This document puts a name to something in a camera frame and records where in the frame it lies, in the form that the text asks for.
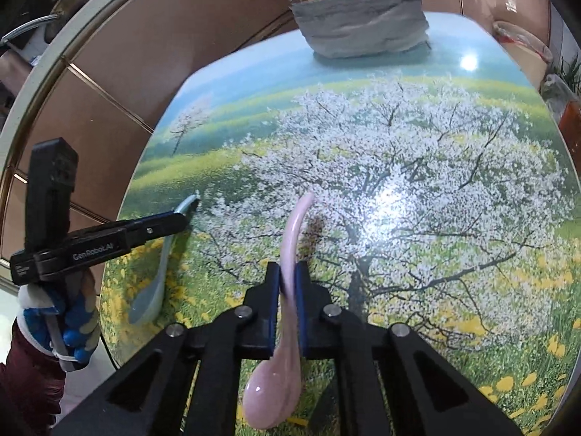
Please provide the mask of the blue white gloved left hand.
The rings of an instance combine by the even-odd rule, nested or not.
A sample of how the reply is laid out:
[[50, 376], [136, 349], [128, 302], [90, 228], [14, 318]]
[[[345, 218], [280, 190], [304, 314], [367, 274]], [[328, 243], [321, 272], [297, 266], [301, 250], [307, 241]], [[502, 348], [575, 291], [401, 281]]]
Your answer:
[[56, 358], [66, 372], [89, 364], [101, 335], [91, 271], [74, 272], [62, 282], [26, 284], [18, 300], [17, 324], [32, 347]]

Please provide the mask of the dark red sleeve forearm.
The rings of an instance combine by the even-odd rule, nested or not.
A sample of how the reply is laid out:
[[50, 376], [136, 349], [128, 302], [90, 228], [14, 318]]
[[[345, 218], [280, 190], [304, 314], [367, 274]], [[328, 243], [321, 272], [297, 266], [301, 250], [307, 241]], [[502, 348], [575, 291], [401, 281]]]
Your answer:
[[49, 435], [61, 412], [64, 386], [59, 361], [30, 343], [15, 321], [1, 364], [1, 435]]

